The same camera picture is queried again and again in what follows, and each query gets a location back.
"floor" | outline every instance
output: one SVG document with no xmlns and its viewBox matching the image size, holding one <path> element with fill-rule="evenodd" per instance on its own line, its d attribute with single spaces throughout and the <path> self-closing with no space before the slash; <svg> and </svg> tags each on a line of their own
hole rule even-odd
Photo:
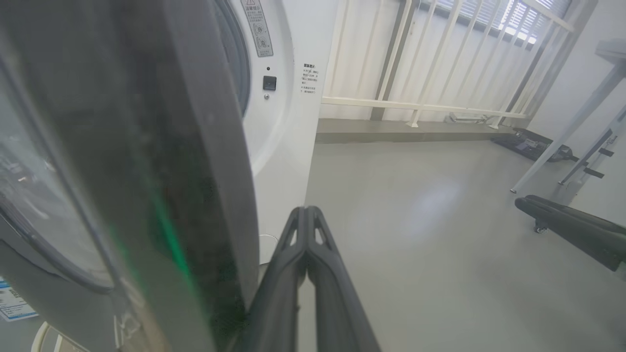
<svg viewBox="0 0 626 352">
<path fill-rule="evenodd" d="M 626 350 L 626 282 L 513 205 L 530 165 L 488 141 L 316 145 L 307 203 L 384 352 Z M 569 167 L 519 195 L 555 200 Z M 315 351 L 309 281 L 300 304 L 299 351 Z"/>
</svg>

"white pipe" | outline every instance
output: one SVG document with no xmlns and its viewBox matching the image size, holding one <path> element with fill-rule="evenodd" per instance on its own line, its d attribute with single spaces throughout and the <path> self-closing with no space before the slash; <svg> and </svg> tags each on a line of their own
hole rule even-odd
<svg viewBox="0 0 626 352">
<path fill-rule="evenodd" d="M 561 31 L 561 27 L 556 27 L 554 32 L 552 32 L 552 35 L 550 36 L 550 39 L 548 40 L 548 44 L 546 44 L 545 49 L 543 50 L 544 53 L 546 53 L 546 50 L 552 47 L 552 44 L 554 44 L 554 40 L 556 40 L 560 31 Z M 535 66 L 533 73 L 530 74 L 530 77 L 528 78 L 528 81 L 526 82 L 524 89 L 521 91 L 520 97 L 517 99 L 517 101 L 515 102 L 515 105 L 513 106 L 513 111 L 521 110 L 521 107 L 524 105 L 523 101 L 525 101 L 524 99 L 528 97 L 528 91 L 531 89 L 531 85 L 535 82 L 535 77 L 537 76 L 537 73 L 541 71 L 541 67 L 543 66 L 543 63 L 547 60 L 546 59 L 547 56 L 548 56 L 547 54 L 543 54 L 541 58 L 539 58 L 539 61 L 537 62 L 537 65 Z"/>
<path fill-rule="evenodd" d="M 372 30 L 369 32 L 367 48 L 365 49 L 365 58 L 363 59 L 363 67 L 361 67 L 361 74 L 359 75 L 359 82 L 356 85 L 357 96 L 361 94 L 361 83 L 363 82 L 363 76 L 365 75 L 365 69 L 367 68 L 367 62 L 369 59 L 369 50 L 372 48 L 372 40 L 374 39 L 374 33 L 376 32 L 376 26 L 378 25 L 378 15 L 381 13 L 383 1 L 384 0 L 381 0 L 380 4 L 378 5 L 378 9 L 376 10 L 376 14 L 374 15 L 374 24 L 372 25 Z"/>
<path fill-rule="evenodd" d="M 411 66 L 409 66 L 409 72 L 406 75 L 406 79 L 404 80 L 404 85 L 402 86 L 402 90 L 400 91 L 400 97 L 402 98 L 406 94 L 406 88 L 411 81 L 411 75 L 413 74 L 413 68 L 415 67 L 415 63 L 418 60 L 419 50 L 422 47 L 422 43 L 424 42 L 424 37 L 426 36 L 426 32 L 428 31 L 430 21 L 433 18 L 434 10 L 437 7 L 437 2 L 439 0 L 434 0 L 430 4 L 430 9 L 428 11 L 428 17 L 426 18 L 426 22 L 424 22 L 424 26 L 422 27 L 422 33 L 419 34 L 418 45 L 415 47 L 415 52 L 413 53 L 413 60 L 411 60 Z"/>
<path fill-rule="evenodd" d="M 491 31 L 491 27 L 493 26 L 494 21 L 496 20 L 496 15 L 498 14 L 498 9 L 500 8 L 500 3 L 501 0 L 497 0 L 496 2 L 496 6 L 494 7 L 493 13 L 491 14 L 491 18 L 489 19 L 489 24 L 487 25 L 487 27 L 485 28 L 485 31 L 483 32 L 483 37 L 480 39 L 480 43 L 478 44 L 478 48 L 476 49 L 476 51 L 474 52 L 474 56 L 472 57 L 468 69 L 467 71 L 465 71 L 465 76 L 463 76 L 463 81 L 461 81 L 461 84 L 459 85 L 459 90 L 456 92 L 456 97 L 458 99 L 459 96 L 461 96 L 464 88 L 465 88 L 465 84 L 467 84 L 468 82 L 468 78 L 471 76 L 474 76 L 474 67 L 476 64 L 476 59 L 478 59 L 478 55 L 480 54 L 481 50 L 483 49 L 483 46 L 485 44 L 485 41 L 487 39 L 487 37 L 489 36 L 489 32 Z"/>
<path fill-rule="evenodd" d="M 605 136 L 609 132 L 611 133 L 609 134 L 609 138 L 611 135 L 613 135 L 617 139 L 617 136 L 621 135 L 621 129 L 624 125 L 624 123 L 622 123 L 624 119 L 624 115 L 626 115 L 626 106 L 624 106 L 620 110 L 620 112 L 613 118 L 613 121 L 611 121 L 608 124 L 608 126 L 604 129 L 604 131 L 602 131 L 602 133 L 598 135 L 598 138 L 596 138 L 596 140 L 593 141 L 593 143 L 589 145 L 589 147 L 585 150 L 585 152 L 581 154 L 581 158 L 578 159 L 578 161 L 576 161 L 576 164 L 574 164 L 572 169 L 567 173 L 565 178 L 559 182 L 559 184 L 564 185 L 565 182 L 567 182 L 567 180 L 570 177 L 575 175 L 575 173 L 578 171 L 579 168 L 581 168 L 584 165 L 584 163 L 588 162 L 591 156 L 595 152 L 597 152 L 598 149 L 602 147 L 602 145 L 606 145 L 607 139 L 605 138 Z M 598 158 L 596 158 L 593 162 L 589 163 L 587 167 L 592 170 L 597 170 L 597 166 L 599 166 L 599 163 L 602 161 L 602 157 L 603 155 L 600 154 Z"/>
<path fill-rule="evenodd" d="M 332 68 L 331 91 L 334 91 L 335 79 L 337 78 L 337 64 L 339 64 L 339 54 L 341 54 L 341 43 L 344 40 L 344 30 L 346 29 L 346 20 L 348 17 L 348 9 L 350 8 L 350 0 L 346 0 L 346 8 L 344 17 L 341 22 L 341 30 L 339 31 L 339 42 L 337 44 L 337 54 L 335 55 L 335 65 Z"/>
<path fill-rule="evenodd" d="M 503 115 L 504 117 L 527 118 L 526 115 L 520 113 L 503 113 L 501 111 L 462 108 L 458 106 L 430 105 L 403 103 L 400 101 L 374 100 L 374 99 L 358 99 L 358 98 L 335 98 L 330 96 L 322 97 L 322 104 L 330 105 L 348 105 L 348 106 L 368 106 L 371 108 L 392 108 L 406 110 L 426 110 L 426 111 L 446 111 L 453 113 L 465 113 L 472 115 Z"/>
<path fill-rule="evenodd" d="M 535 59 L 535 55 L 537 55 L 537 52 L 539 51 L 539 48 L 541 47 L 541 45 L 545 41 L 546 34 L 548 33 L 548 30 L 550 29 L 550 27 L 552 27 L 552 23 L 553 23 L 553 21 L 551 19 L 549 19 L 548 22 L 545 24 L 545 28 L 543 28 L 543 31 L 537 36 L 535 44 L 533 45 L 533 49 L 530 51 L 530 54 L 528 55 L 528 60 L 526 61 L 526 65 L 524 65 L 523 68 L 518 67 L 523 62 L 523 56 L 520 55 L 519 62 L 515 66 L 515 70 L 513 71 L 513 75 L 511 75 L 511 78 L 509 78 L 509 80 L 507 80 L 505 85 L 504 85 L 505 89 L 507 87 L 509 87 L 509 89 L 508 89 L 509 94 L 506 96 L 506 98 L 502 102 L 502 106 L 500 107 L 500 110 L 504 111 L 504 109 L 506 109 L 511 104 L 511 99 L 513 99 L 513 95 L 515 95 L 515 92 L 517 91 L 518 87 L 520 86 L 521 81 L 524 79 L 524 76 L 526 75 L 526 72 L 528 71 L 528 69 L 529 69 L 530 65 L 532 64 L 533 60 Z M 526 48 L 526 45 L 528 44 L 528 38 L 526 39 L 526 42 L 524 42 L 524 48 Z M 518 72 L 520 73 L 518 75 L 518 79 L 516 81 L 513 81 L 513 82 L 515 82 L 514 84 L 510 85 L 509 84 L 510 80 Z"/>
<path fill-rule="evenodd" d="M 558 44 L 554 47 L 554 52 L 551 53 L 550 59 L 546 62 L 545 67 L 541 70 L 541 73 L 539 74 L 537 81 L 533 85 L 533 89 L 531 90 L 531 93 L 528 96 L 528 100 L 526 101 L 526 103 L 524 104 L 524 107 L 522 108 L 523 111 L 526 111 L 526 109 L 528 109 L 528 105 L 531 103 L 531 101 L 537 94 L 537 91 L 539 90 L 539 86 L 541 86 L 541 82 L 543 82 L 543 79 L 548 74 L 548 71 L 550 70 L 550 66 L 552 66 L 552 63 L 557 59 L 558 51 L 561 49 L 563 44 L 565 44 L 565 40 L 567 39 L 567 34 L 568 33 L 563 33 L 561 35 L 561 39 L 559 39 L 558 41 Z"/>
<path fill-rule="evenodd" d="M 428 74 L 426 74 L 426 79 L 424 81 L 424 84 L 422 85 L 422 89 L 419 91 L 418 103 L 422 103 L 424 100 L 428 99 L 430 90 L 433 85 L 433 76 L 436 75 L 436 73 L 439 71 L 439 67 L 441 66 L 441 60 L 439 60 L 439 56 L 442 53 L 445 53 L 445 51 L 448 49 L 448 40 L 450 39 L 450 35 L 452 34 L 452 28 L 456 25 L 456 19 L 459 17 L 459 12 L 461 12 L 462 4 L 463 0 L 455 0 L 454 2 L 452 12 L 448 17 L 448 22 L 446 23 L 446 27 L 443 30 L 441 39 L 439 40 L 439 45 L 437 45 L 437 49 L 434 52 L 434 58 L 431 62 L 430 68 L 428 69 Z M 413 122 L 411 126 L 417 127 L 420 114 L 421 110 L 413 111 Z"/>
<path fill-rule="evenodd" d="M 535 22 L 533 23 L 532 28 L 530 29 L 530 33 L 529 35 L 526 37 L 526 40 L 524 41 L 524 45 L 522 46 L 522 50 L 526 50 L 526 46 L 528 44 L 528 40 L 530 39 L 530 34 L 532 34 L 532 32 L 535 30 L 535 25 L 537 24 L 538 20 L 539 20 L 539 16 L 541 16 L 541 14 L 538 14 L 537 17 L 535 18 Z M 520 70 L 519 66 L 522 64 L 523 62 L 523 55 L 520 55 L 520 58 L 518 59 L 518 62 L 514 65 L 514 69 L 511 71 L 511 77 L 509 77 L 506 80 L 506 83 L 503 86 L 503 89 L 505 91 L 509 91 L 510 93 L 506 95 L 505 99 L 502 101 L 502 105 L 500 106 L 500 111 L 505 111 L 509 105 L 511 105 L 511 100 L 513 99 L 513 96 L 515 95 L 515 92 L 517 91 L 518 87 L 521 84 L 521 81 L 524 79 L 524 76 L 526 76 L 526 72 L 528 71 L 528 68 L 530 67 L 530 64 L 532 64 L 535 55 L 537 54 L 537 51 L 539 50 L 539 47 L 543 44 L 544 40 L 545 40 L 545 36 L 548 32 L 548 29 L 550 29 L 550 27 L 552 26 L 552 20 L 549 19 L 548 22 L 546 23 L 545 27 L 543 28 L 543 31 L 541 32 L 541 34 L 539 34 L 537 36 L 537 39 L 535 41 L 535 44 L 533 45 L 533 49 L 530 51 L 530 54 L 528 55 L 528 60 L 526 62 L 526 65 L 524 66 L 524 68 L 522 70 Z M 515 75 L 518 75 L 519 79 L 517 79 L 517 81 L 515 82 L 515 84 L 510 84 L 510 81 L 512 79 L 512 77 L 514 77 Z M 498 125 L 500 124 L 500 121 L 502 121 L 502 116 L 498 116 L 498 118 L 496 118 L 495 120 L 493 120 L 493 122 L 491 123 L 490 127 L 498 129 Z"/>
<path fill-rule="evenodd" d="M 487 84 L 487 87 L 490 87 L 491 89 L 488 89 L 487 92 L 485 92 L 482 99 L 480 100 L 480 105 L 487 104 L 488 107 L 491 107 L 492 106 L 492 104 L 490 104 L 491 100 L 494 98 L 494 95 L 500 92 L 500 89 L 495 87 L 495 83 L 497 82 L 497 79 L 503 75 L 502 69 L 504 67 L 504 64 L 505 62 L 508 61 L 508 57 L 511 54 L 511 49 L 515 47 L 515 42 L 518 39 L 518 35 L 520 35 L 523 23 L 526 21 L 526 18 L 528 18 L 529 13 L 530 13 L 530 6 L 527 6 L 526 11 L 524 11 L 524 15 L 520 19 L 520 24 L 515 29 L 515 33 L 511 37 L 511 41 L 508 43 L 508 46 L 506 47 L 505 52 L 502 54 L 500 58 L 500 62 L 498 63 L 498 66 L 494 70 L 493 74 L 491 75 L 491 79 L 489 80 L 489 83 Z M 533 21 L 533 24 L 530 28 L 528 35 L 526 36 L 526 40 L 524 40 L 524 43 L 520 50 L 520 54 L 518 55 L 519 60 L 522 60 L 524 58 L 524 54 L 526 53 L 524 50 L 526 50 L 526 45 L 528 44 L 528 40 L 530 39 L 531 33 L 535 30 L 535 25 L 537 24 L 537 19 L 539 18 L 539 16 L 541 15 L 537 14 L 537 16 L 535 16 L 535 20 Z M 510 79 L 510 77 L 513 76 L 515 73 L 517 73 L 517 71 L 515 70 L 509 70 L 508 75 L 504 73 L 505 76 L 508 76 L 508 77 L 505 77 L 505 80 L 507 83 L 508 83 L 507 78 Z"/>
<path fill-rule="evenodd" d="M 448 89 L 448 84 L 450 84 L 450 80 L 452 79 L 452 76 L 454 75 L 454 72 L 456 71 L 456 67 L 457 67 L 457 64 L 459 63 L 459 59 L 461 58 L 461 55 L 463 55 L 463 51 L 465 50 L 465 45 L 467 44 L 468 39 L 470 38 L 471 32 L 474 30 L 474 24 L 476 24 L 476 19 L 478 19 L 480 9 L 483 7 L 483 2 L 484 0 L 478 0 L 478 5 L 476 5 L 476 11 L 474 11 L 474 15 L 469 21 L 469 26 L 467 27 L 467 30 L 465 31 L 465 35 L 463 36 L 463 40 L 461 41 L 461 46 L 459 47 L 459 50 L 456 52 L 456 57 L 454 58 L 454 63 L 452 64 L 452 70 L 448 72 L 446 83 L 444 83 L 443 85 L 443 89 L 441 90 L 441 94 L 439 95 L 439 99 L 437 100 L 437 104 L 441 103 L 441 100 L 443 99 L 443 95 L 446 93 L 446 89 Z"/>
<path fill-rule="evenodd" d="M 526 182 L 539 171 L 541 166 L 561 147 L 561 145 L 569 138 L 576 129 L 600 106 L 613 89 L 623 80 L 626 73 L 626 63 L 620 62 L 613 67 L 608 75 L 602 80 L 596 90 L 593 91 L 585 104 L 576 112 L 576 115 L 570 120 L 563 133 L 552 142 L 546 150 L 541 154 L 533 166 L 520 178 L 513 186 L 511 192 L 517 193 Z"/>
<path fill-rule="evenodd" d="M 506 17 L 506 22 L 505 22 L 504 26 L 502 27 L 502 29 L 500 30 L 500 34 L 498 35 L 497 42 L 496 42 L 495 46 L 493 47 L 493 49 L 491 50 L 491 54 L 489 56 L 487 56 L 487 61 L 485 62 L 485 65 L 483 65 L 483 69 L 480 71 L 480 75 L 478 76 L 478 81 L 476 82 L 476 86 L 474 87 L 474 89 L 472 89 L 472 92 L 471 92 L 471 94 L 469 96 L 468 106 L 471 105 L 471 103 L 474 100 L 474 97 L 476 96 L 477 92 L 480 91 L 480 88 L 483 86 L 483 80 L 485 78 L 485 73 L 487 72 L 487 70 L 490 67 L 491 60 L 493 60 L 493 58 L 496 56 L 496 53 L 498 52 L 498 48 L 500 47 L 500 44 L 502 43 L 502 38 L 504 38 L 504 36 L 505 36 L 506 29 L 507 29 L 508 25 L 511 23 L 511 20 L 513 19 L 513 15 L 515 14 L 515 11 L 517 10 L 517 6 L 518 5 L 519 5 L 518 0 L 515 0 L 513 2 L 512 7 L 511 7 L 511 11 L 509 11 L 508 16 Z"/>
<path fill-rule="evenodd" d="M 400 47 L 400 41 L 402 40 L 402 32 L 406 21 L 408 20 L 409 14 L 411 14 L 411 4 L 413 2 L 411 0 L 406 0 L 404 4 L 404 10 L 402 12 L 402 18 L 400 19 L 400 24 L 398 26 L 398 32 L 396 33 L 396 38 L 394 41 L 393 49 L 391 50 L 391 56 L 389 57 L 389 64 L 387 65 L 387 71 L 385 71 L 385 77 L 382 80 L 382 89 L 378 94 L 378 100 L 382 100 L 385 93 L 387 92 L 387 84 L 389 83 L 389 79 L 391 77 L 391 70 L 393 69 L 393 63 L 396 60 L 396 56 L 398 55 L 398 49 Z"/>
</svg>

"warning label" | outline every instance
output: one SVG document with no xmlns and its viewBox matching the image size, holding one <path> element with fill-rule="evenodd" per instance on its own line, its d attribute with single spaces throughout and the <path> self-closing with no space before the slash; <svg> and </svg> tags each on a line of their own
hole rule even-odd
<svg viewBox="0 0 626 352">
<path fill-rule="evenodd" d="M 272 40 L 270 39 L 260 0 L 241 0 L 241 5 L 244 6 L 245 15 L 250 24 L 252 37 L 257 47 L 257 55 L 259 58 L 273 56 Z"/>
<path fill-rule="evenodd" d="M 302 70 L 302 85 L 300 86 L 301 93 L 316 93 L 318 74 L 319 71 L 315 68 L 315 65 L 312 65 L 310 63 L 304 64 L 304 69 Z"/>
<path fill-rule="evenodd" d="M 37 315 L 19 293 L 0 277 L 0 316 L 5 321 L 16 321 Z"/>
</svg>

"metal stand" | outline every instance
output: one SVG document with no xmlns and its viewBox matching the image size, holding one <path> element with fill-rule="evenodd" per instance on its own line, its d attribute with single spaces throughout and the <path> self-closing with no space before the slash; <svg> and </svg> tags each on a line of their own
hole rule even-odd
<svg viewBox="0 0 626 352">
<path fill-rule="evenodd" d="M 600 106 L 600 104 L 606 99 L 606 97 L 615 89 L 615 87 L 622 81 L 624 74 L 626 73 L 626 63 L 624 60 L 616 62 L 615 66 L 608 73 L 608 75 L 602 80 L 598 88 L 592 93 L 585 104 L 580 108 L 576 115 L 572 118 L 569 126 L 565 131 L 550 144 L 543 154 L 537 159 L 533 166 L 521 177 L 517 184 L 513 186 L 511 192 L 517 193 L 517 191 L 526 184 L 526 182 L 541 168 L 541 166 L 548 161 L 548 159 L 557 152 L 558 148 L 571 136 L 578 127 L 592 114 L 592 112 Z"/>
<path fill-rule="evenodd" d="M 617 114 L 617 116 L 608 124 L 608 127 L 602 132 L 600 137 L 595 143 L 585 151 L 585 156 L 576 162 L 574 167 L 567 173 L 565 178 L 559 182 L 560 185 L 564 185 L 567 180 L 572 177 L 581 166 L 585 164 L 589 158 L 602 147 L 602 145 L 614 134 L 619 133 L 619 130 L 623 127 L 622 121 L 626 117 L 626 106 Z"/>
</svg>

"baseboard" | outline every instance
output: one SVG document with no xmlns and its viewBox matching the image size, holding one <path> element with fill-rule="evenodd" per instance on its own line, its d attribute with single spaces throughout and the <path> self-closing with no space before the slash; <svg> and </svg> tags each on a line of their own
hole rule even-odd
<svg viewBox="0 0 626 352">
<path fill-rule="evenodd" d="M 316 143 L 374 142 L 453 142 L 489 140 L 512 129 L 499 129 L 476 123 L 419 122 L 410 127 L 403 121 L 370 121 L 321 118 L 317 124 Z"/>
</svg>

